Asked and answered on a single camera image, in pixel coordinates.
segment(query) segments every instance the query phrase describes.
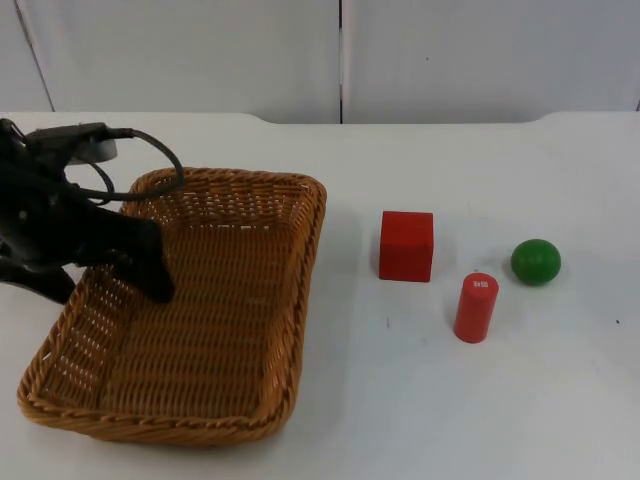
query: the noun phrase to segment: red block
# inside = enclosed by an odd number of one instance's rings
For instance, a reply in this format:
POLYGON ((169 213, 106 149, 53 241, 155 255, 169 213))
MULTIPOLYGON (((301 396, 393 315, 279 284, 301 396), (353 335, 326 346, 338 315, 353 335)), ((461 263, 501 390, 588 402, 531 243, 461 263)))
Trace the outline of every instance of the red block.
POLYGON ((432 213, 383 212, 380 278, 428 282, 433 244, 432 213))

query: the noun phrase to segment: white table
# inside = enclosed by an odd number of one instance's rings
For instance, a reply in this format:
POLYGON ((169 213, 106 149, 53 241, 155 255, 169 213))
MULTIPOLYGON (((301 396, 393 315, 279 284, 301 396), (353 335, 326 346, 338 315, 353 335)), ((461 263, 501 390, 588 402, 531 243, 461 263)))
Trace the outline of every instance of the white table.
MULTIPOLYGON (((47 479, 640 478, 640 115, 519 125, 280 126, 244 115, 11 115, 24 131, 136 127, 185 165, 295 171, 327 187, 304 371, 276 436, 188 451, 104 443, 25 420, 15 390, 60 307, 0 286, 0 466, 47 479), (382 210, 436 218, 432 282, 378 280, 382 210), (519 242, 554 242, 559 277, 515 282, 519 242), (451 332, 463 277, 501 291, 479 345, 451 332)), ((165 165, 120 142, 127 189, 165 165)), ((80 167, 71 177, 99 186, 80 167)))

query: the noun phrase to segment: wicker basket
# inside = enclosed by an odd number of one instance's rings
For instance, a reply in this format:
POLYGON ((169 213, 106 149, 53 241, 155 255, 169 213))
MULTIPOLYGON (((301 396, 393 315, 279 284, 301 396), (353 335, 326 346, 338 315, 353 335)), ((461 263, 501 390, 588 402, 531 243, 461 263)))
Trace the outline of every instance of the wicker basket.
MULTIPOLYGON (((134 184, 144 191, 172 170, 134 184)), ((207 446, 261 439, 290 416, 326 192, 302 175, 186 169, 126 204, 163 226, 174 300, 86 270, 27 369, 27 418, 104 440, 207 446)))

